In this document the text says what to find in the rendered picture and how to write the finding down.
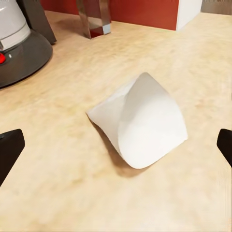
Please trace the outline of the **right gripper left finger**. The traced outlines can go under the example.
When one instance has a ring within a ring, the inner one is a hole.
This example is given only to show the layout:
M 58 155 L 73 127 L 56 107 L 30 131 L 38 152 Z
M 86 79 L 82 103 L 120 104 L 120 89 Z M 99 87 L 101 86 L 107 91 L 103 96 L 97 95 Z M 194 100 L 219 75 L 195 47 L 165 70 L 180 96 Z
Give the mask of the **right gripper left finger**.
M 0 134 L 0 187 L 25 147 L 21 129 Z

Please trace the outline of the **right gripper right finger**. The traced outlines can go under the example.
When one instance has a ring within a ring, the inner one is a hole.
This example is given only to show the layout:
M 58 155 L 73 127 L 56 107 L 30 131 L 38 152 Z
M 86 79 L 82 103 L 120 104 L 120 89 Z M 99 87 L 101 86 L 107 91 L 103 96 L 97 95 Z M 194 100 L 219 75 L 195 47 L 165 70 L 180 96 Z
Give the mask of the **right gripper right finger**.
M 232 130 L 220 129 L 217 146 L 232 167 Z

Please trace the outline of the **paper coffee filter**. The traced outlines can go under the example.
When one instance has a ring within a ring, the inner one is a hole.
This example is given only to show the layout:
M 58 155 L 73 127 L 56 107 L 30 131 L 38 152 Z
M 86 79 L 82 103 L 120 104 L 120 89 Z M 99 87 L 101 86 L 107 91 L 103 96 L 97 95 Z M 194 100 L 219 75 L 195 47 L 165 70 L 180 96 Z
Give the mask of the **paper coffee filter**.
M 187 140 L 186 126 L 171 95 L 144 72 L 87 112 L 105 131 L 124 161 L 140 169 Z

